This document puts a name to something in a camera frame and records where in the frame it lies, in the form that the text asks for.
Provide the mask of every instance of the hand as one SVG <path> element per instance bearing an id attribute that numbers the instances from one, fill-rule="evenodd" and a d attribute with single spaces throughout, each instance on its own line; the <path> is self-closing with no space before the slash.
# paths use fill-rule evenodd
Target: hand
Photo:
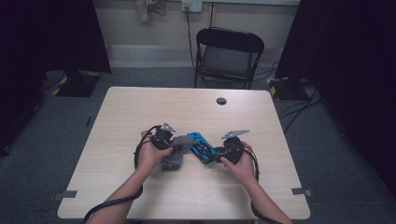
<path id="1" fill-rule="evenodd" d="M 147 133 L 147 131 L 143 131 L 141 133 L 142 137 Z M 142 148 L 140 149 L 138 165 L 136 170 L 144 170 L 146 172 L 151 173 L 154 167 L 160 164 L 163 157 L 169 156 L 173 148 L 169 147 L 165 150 L 159 150 L 154 145 L 152 145 L 151 133 L 148 134 L 146 139 L 143 140 Z"/>
<path id="2" fill-rule="evenodd" d="M 242 141 L 242 145 L 244 145 L 244 149 L 252 151 L 252 147 L 248 145 L 246 142 Z M 220 158 L 221 162 L 233 173 L 236 179 L 238 179 L 242 184 L 246 182 L 256 179 L 254 175 L 254 166 L 253 159 L 244 151 L 242 154 L 241 160 L 237 164 L 233 164 L 226 158 Z"/>

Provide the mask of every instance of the small black circle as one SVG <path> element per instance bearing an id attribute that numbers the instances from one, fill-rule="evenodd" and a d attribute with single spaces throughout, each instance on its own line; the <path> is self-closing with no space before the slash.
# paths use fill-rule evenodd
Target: small black circle
<path id="1" fill-rule="evenodd" d="M 218 103 L 218 105 L 225 105 L 225 104 L 227 104 L 227 100 L 224 99 L 224 98 L 222 98 L 222 97 L 219 97 L 219 98 L 216 100 L 216 102 Z"/>

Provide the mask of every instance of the wrist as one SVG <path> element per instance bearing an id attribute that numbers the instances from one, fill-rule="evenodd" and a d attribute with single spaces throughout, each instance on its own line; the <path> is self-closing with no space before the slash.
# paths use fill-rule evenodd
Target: wrist
<path id="1" fill-rule="evenodd" d="M 252 175 L 252 176 L 250 176 L 250 175 L 249 176 L 244 176 L 244 178 L 242 178 L 240 180 L 240 182 L 242 183 L 242 185 L 245 188 L 249 188 L 252 185 L 259 184 L 258 180 L 256 179 L 256 177 L 254 175 Z"/>
<path id="2" fill-rule="evenodd" d="M 134 175 L 138 175 L 141 178 L 147 179 L 151 174 L 153 168 L 147 166 L 137 166 L 136 170 L 134 171 Z"/>

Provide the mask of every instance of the black folding chair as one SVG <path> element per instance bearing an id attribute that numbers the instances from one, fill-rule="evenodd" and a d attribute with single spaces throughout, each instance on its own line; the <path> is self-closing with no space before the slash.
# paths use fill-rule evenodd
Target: black folding chair
<path id="1" fill-rule="evenodd" d="M 219 27 L 205 28 L 196 36 L 197 55 L 194 88 L 197 79 L 215 77 L 244 83 L 250 89 L 264 42 L 252 33 Z"/>

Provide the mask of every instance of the black controller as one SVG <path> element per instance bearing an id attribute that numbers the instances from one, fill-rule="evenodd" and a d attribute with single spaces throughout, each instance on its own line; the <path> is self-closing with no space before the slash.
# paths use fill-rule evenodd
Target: black controller
<path id="1" fill-rule="evenodd" d="M 238 137 L 227 138 L 223 142 L 224 147 L 215 147 L 218 154 L 214 155 L 216 162 L 221 162 L 224 157 L 233 164 L 237 164 L 244 153 L 244 145 Z"/>
<path id="2" fill-rule="evenodd" d="M 159 150 L 167 149 L 171 146 L 171 137 L 173 134 L 169 131 L 157 128 L 153 136 L 151 136 L 152 145 L 154 145 Z"/>

